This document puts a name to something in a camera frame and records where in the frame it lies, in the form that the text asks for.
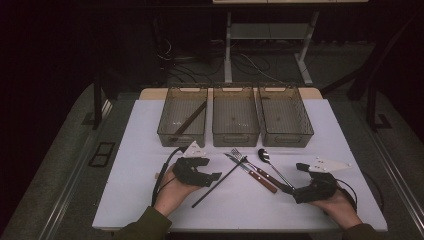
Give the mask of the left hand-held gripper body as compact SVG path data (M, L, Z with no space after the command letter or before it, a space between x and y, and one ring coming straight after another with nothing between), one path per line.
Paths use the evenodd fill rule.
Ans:
M177 159L173 172L182 183L205 187L209 185L209 175L198 171L197 158L206 156L197 142L193 141L183 152L183 156Z

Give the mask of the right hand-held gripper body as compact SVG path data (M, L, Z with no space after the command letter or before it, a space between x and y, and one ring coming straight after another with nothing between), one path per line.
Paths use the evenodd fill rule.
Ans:
M309 203L325 200L334 195L337 182L332 175L334 171L349 169L350 164L323 158L316 158L307 172L311 181L308 186L296 188L292 196L297 203Z

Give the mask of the black chopstick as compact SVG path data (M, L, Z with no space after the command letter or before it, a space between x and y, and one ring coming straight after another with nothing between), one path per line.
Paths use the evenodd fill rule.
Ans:
M202 197L200 197L191 207L195 208L197 205L199 205L213 190L215 190L231 173L241 166L245 162L245 159L242 158L241 160L238 160L236 165L224 176L222 177L214 186L212 186Z

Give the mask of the wooden handled metal knife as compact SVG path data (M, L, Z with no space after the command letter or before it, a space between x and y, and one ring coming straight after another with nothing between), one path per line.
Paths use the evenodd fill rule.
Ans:
M230 160L232 160L234 163L236 163L239 167L241 167L247 174L249 174L253 179L255 179L257 182L259 182L261 185L263 185L265 188L267 188L270 192L275 194L277 192L277 188L274 187L271 183L266 181L262 176L255 173L251 168L245 165L246 159L243 155L241 156L234 156L230 153L225 153L225 156L227 156Z

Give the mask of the metal spoon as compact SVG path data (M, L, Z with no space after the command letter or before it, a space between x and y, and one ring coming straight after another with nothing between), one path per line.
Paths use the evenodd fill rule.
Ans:
M265 149L263 149L263 148L259 149L258 150L258 155L259 155L259 158L263 162L269 164L272 167L272 169L278 174L278 176L285 182L286 185L288 185L292 190L295 189L295 187L270 162L270 156L269 156L268 152Z

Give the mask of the wooden handled metal fork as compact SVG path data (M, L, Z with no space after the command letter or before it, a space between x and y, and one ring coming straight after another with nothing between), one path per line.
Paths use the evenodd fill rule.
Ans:
M234 156L241 156L242 154L236 149L233 148L231 150L231 153ZM278 187L281 190L281 186L283 185L283 183L281 183L280 181L278 181L277 179L275 179L274 177L272 177L270 174L268 174L266 171L262 170L261 168L257 167L256 165L254 165L253 163L251 163L246 156L244 156L244 158L246 159L246 164L249 165L251 168L253 168L258 174L260 174L263 178L267 179L270 183L272 183L273 185L275 185L276 187Z

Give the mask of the dark brown chopstick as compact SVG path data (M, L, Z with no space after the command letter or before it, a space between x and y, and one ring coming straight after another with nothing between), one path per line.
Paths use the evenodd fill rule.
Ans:
M183 134L184 131L191 125L191 123L197 118L197 116L206 108L207 101L204 101L188 118L187 120L176 130L175 136L170 138L171 142L176 142L178 136Z

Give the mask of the smoky clear plastic bin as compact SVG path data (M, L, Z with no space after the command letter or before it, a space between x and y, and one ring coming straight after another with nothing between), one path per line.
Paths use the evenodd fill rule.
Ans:
M307 146L314 130L296 86L260 84L256 102L263 146Z
M212 134L215 147L255 147L260 133L252 86L213 87Z
M207 87L171 87L167 91L164 107L159 121L157 134L164 147L189 146L196 141L200 147L205 146L206 108L191 125L178 136L176 142L170 138L187 118L204 102L208 103Z

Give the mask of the person's left hand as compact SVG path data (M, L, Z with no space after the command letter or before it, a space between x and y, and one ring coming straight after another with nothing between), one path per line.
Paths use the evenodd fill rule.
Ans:
M169 217L187 196L199 189L199 186L180 182L173 172L173 166L171 166L162 179L160 191L153 208L163 216Z

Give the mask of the person's right hand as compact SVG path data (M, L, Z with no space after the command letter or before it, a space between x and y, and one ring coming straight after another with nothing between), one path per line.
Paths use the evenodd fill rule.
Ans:
M313 201L311 205L327 213L343 230L362 224L361 219L348 199L339 190L332 197L325 200Z

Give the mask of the black metal stand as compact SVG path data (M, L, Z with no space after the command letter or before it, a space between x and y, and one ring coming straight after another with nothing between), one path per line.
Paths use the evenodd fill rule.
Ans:
M400 19L396 23L391 23L391 28L377 42L368 59L358 69L320 90L322 95L326 95L352 81L347 96L352 101L358 101L364 94L367 94L366 123L374 132L380 128L388 127L388 122L385 119L382 120L381 124L375 122L378 90L378 80L375 76L381 68L385 58L413 19L414 17L410 16Z
M107 100L116 99L120 91L120 84L111 70L98 72L93 79L93 106L92 116L83 121L83 125L91 125L97 130L103 119L103 104Z

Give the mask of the white desk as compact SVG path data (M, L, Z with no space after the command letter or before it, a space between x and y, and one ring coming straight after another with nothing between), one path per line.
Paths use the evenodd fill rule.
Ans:
M367 3L368 0L212 0L216 6L252 7L257 10L274 10L281 16L284 8L300 7L305 10L310 7L309 20L285 20L284 22L266 21L265 23L236 23L233 21L234 10L228 10L226 16L226 37L224 55L224 76L226 82L231 82L232 60L231 43L233 40L300 40L302 48L294 54L296 65L306 86L312 86L313 81L305 63L305 57L312 41L315 28L321 13L319 7L346 6L348 4Z

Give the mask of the metal floor rail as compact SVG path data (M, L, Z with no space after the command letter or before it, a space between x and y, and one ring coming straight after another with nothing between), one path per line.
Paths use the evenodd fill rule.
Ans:
M54 240L54 236L66 214L68 206L78 188L80 178L87 167L92 151L104 124L100 122L95 130L90 130L84 145L78 155L77 162L64 185L59 198L56 200L52 212L45 223L38 240Z
M424 145L413 134L382 130L370 137L387 178L380 185L384 213L394 225L424 237Z

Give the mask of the black floor outlet frame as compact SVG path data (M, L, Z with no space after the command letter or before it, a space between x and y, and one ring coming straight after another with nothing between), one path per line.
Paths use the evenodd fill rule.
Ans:
M114 147L114 142L100 142L88 165L95 168L106 167L112 156Z

